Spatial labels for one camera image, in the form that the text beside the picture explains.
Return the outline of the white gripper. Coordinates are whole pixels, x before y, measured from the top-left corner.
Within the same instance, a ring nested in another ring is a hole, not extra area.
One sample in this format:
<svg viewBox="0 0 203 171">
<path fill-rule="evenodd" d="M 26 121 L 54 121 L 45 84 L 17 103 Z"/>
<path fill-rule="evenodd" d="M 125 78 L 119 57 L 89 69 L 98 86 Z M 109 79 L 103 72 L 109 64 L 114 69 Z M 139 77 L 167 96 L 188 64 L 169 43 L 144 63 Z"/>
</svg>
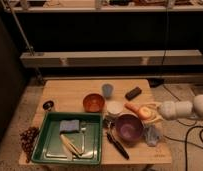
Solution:
<svg viewBox="0 0 203 171">
<path fill-rule="evenodd" d="M 147 107 L 151 109 L 157 109 L 160 115 L 156 115 L 153 119 L 143 120 L 145 125 L 155 124 L 157 122 L 163 121 L 163 118 L 166 120 L 175 120 L 178 118 L 187 118 L 192 115 L 193 104 L 190 101 L 164 101 L 144 103 L 140 106 Z"/>
</svg>

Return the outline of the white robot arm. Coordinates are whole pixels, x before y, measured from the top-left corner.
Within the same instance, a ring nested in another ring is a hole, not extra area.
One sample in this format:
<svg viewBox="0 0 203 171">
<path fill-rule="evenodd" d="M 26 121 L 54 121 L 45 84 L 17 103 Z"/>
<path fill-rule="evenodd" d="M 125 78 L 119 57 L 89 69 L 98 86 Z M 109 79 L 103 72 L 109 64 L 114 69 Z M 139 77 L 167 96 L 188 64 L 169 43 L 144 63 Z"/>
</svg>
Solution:
<svg viewBox="0 0 203 171">
<path fill-rule="evenodd" d="M 151 109 L 149 118 L 144 119 L 146 124 L 160 122 L 162 120 L 177 120 L 188 118 L 203 120 L 203 94 L 197 95 L 192 101 L 164 101 Z"/>
</svg>

